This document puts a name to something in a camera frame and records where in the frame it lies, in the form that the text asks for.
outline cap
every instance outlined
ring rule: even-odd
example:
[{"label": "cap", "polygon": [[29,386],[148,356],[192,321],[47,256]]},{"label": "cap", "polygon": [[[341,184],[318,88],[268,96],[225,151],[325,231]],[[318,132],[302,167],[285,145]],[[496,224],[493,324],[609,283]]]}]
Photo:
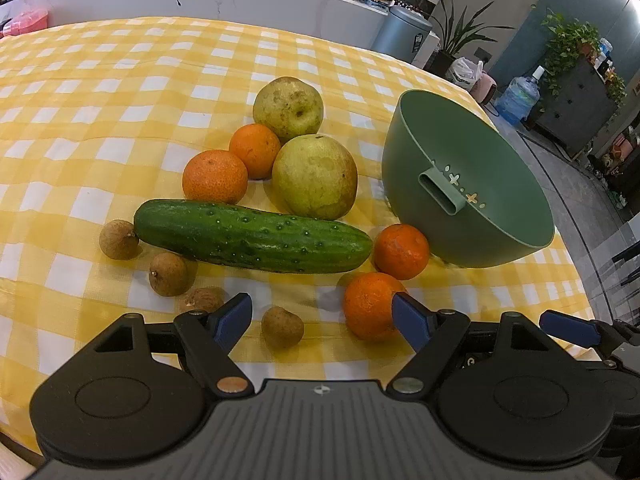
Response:
[{"label": "cap", "polygon": [[539,66],[536,71],[533,73],[533,79],[537,79],[540,81],[540,78],[545,73],[545,68],[543,66]]}]

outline kitchen counter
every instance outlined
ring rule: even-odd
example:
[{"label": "kitchen counter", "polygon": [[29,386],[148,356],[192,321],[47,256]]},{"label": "kitchen counter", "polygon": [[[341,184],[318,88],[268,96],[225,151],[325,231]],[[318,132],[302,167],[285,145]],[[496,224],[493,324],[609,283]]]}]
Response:
[{"label": "kitchen counter", "polygon": [[38,7],[49,11],[49,27],[183,16],[278,28],[361,48],[370,48],[386,17],[385,11],[353,0],[14,0],[0,7],[0,19]]}]

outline cucumber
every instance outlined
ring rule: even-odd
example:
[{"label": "cucumber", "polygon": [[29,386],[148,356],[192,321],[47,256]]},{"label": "cucumber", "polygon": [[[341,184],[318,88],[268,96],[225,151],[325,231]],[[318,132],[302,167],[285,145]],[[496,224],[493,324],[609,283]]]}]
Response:
[{"label": "cucumber", "polygon": [[149,200],[134,216],[144,242],[211,264],[323,274],[359,267],[371,238],[340,222],[193,200]]}]

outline plant leaf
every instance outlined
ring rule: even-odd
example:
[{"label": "plant leaf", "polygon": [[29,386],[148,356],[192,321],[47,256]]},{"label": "plant leaf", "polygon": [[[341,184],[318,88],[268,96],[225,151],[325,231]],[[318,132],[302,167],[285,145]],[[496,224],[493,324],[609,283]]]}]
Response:
[{"label": "plant leaf", "polygon": [[464,47],[467,43],[470,43],[471,41],[491,41],[493,43],[497,43],[496,40],[483,36],[482,34],[470,34],[469,36],[466,36],[460,41],[460,43],[458,44],[458,49]]},{"label": "plant leaf", "polygon": [[458,24],[456,25],[456,30],[453,33],[453,36],[450,40],[450,48],[453,48],[457,42],[460,41],[460,39],[462,38],[462,31],[464,29],[465,26],[465,15],[466,15],[466,10],[468,7],[465,6],[465,9],[462,11],[462,14],[460,14],[460,19],[458,20]]},{"label": "plant leaf", "polygon": [[453,21],[455,20],[456,17],[456,7],[455,4],[453,2],[453,0],[451,0],[451,16],[449,17],[449,25],[448,25],[448,38],[449,38],[449,42],[451,42],[451,40],[453,39]]},{"label": "plant leaf", "polygon": [[482,14],[483,12],[485,12],[489,7],[491,7],[494,4],[494,2],[489,2],[488,4],[486,4],[482,9],[478,10],[478,12],[476,12],[472,17],[471,17],[471,21],[475,20],[478,16],[480,16],[480,14]]},{"label": "plant leaf", "polygon": [[[447,15],[447,6],[444,4],[444,0],[440,0],[440,5],[442,6],[442,10],[444,12],[444,22],[445,24],[449,21],[449,16]],[[449,41],[449,38],[447,36],[447,30],[446,28],[443,28],[442,25],[440,25],[440,28],[442,28],[442,44],[444,46],[444,44],[446,44]]]},{"label": "plant leaf", "polygon": [[462,30],[462,33],[460,34],[460,37],[457,38],[457,41],[455,42],[454,45],[460,44],[460,41],[462,39],[464,39],[465,36],[467,36],[468,34],[470,34],[472,32],[477,32],[478,30],[480,30],[485,25],[484,23],[478,23],[477,25],[470,26],[471,23],[472,22],[468,22],[466,24],[466,27]]},{"label": "plant leaf", "polygon": [[516,30],[515,27],[510,27],[509,25],[487,25],[486,27],[483,27],[483,28],[505,28],[510,30]]},{"label": "plant leaf", "polygon": [[442,23],[440,23],[440,20],[433,15],[429,16],[429,19],[434,20],[440,26],[440,30],[442,31],[442,35],[444,37],[444,27],[442,26]]}]

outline water bottle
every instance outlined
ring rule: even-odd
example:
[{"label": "water bottle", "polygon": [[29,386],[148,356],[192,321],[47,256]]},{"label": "water bottle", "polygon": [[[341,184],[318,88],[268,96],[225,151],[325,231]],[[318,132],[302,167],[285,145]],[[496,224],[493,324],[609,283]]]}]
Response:
[{"label": "water bottle", "polygon": [[607,60],[609,54],[613,50],[613,46],[607,41],[607,38],[600,38],[600,55],[597,57],[593,67],[597,70],[603,62]]},{"label": "water bottle", "polygon": [[495,104],[495,109],[504,119],[514,126],[527,117],[533,106],[540,99],[538,82],[545,73],[539,66],[532,76],[515,77],[504,94]]}]

